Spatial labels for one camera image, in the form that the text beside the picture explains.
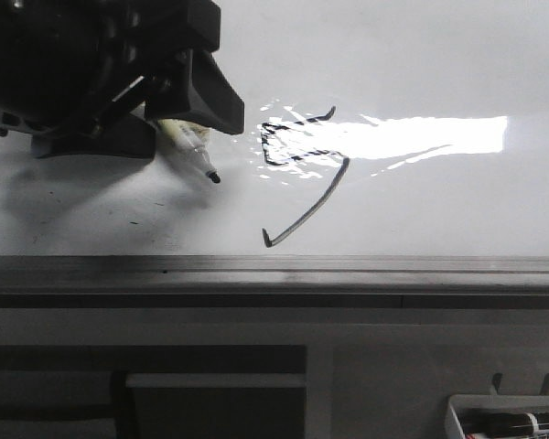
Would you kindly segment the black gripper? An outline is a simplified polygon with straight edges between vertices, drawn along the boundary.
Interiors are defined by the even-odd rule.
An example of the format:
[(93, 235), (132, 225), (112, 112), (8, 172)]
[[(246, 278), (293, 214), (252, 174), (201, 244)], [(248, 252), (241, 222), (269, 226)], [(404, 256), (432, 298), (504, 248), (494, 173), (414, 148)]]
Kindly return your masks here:
[(33, 136), (31, 155), (152, 159), (156, 129), (176, 119), (237, 135), (244, 102), (210, 52), (211, 1), (0, 1), (0, 136)]

